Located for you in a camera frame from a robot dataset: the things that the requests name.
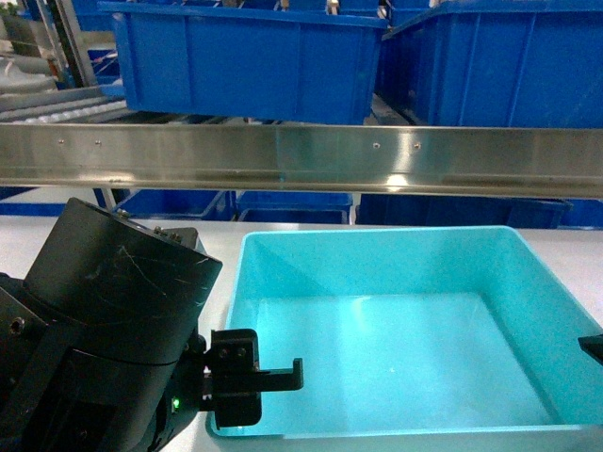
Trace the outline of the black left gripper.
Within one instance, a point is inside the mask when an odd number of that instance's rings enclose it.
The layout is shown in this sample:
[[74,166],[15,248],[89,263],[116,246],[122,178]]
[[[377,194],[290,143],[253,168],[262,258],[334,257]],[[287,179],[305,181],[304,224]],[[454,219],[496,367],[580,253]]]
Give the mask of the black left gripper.
[[146,451],[160,451],[201,411],[204,375],[209,369],[214,394],[242,394],[212,396],[218,428],[256,425],[262,417],[259,393],[297,391],[303,387],[302,359],[294,359],[291,368],[260,368],[255,330],[212,331],[208,355],[207,343],[195,327],[156,406]]

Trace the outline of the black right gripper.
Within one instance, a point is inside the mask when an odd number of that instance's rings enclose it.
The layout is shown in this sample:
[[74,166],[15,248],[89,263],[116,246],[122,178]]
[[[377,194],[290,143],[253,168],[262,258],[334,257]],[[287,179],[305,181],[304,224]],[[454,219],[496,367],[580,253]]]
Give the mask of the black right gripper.
[[579,347],[598,363],[603,363],[603,335],[583,336],[578,339]]

